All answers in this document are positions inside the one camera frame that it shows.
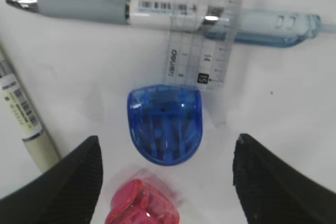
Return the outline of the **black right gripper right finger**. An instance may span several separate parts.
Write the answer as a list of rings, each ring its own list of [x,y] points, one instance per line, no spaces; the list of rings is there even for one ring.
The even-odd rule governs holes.
[[[248,223],[335,223],[335,192],[246,133],[236,141],[233,185]]]

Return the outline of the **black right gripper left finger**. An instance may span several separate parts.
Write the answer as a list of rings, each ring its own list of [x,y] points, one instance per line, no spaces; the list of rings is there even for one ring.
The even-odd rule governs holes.
[[[103,182],[97,136],[41,176],[1,199],[1,223],[90,223]]]

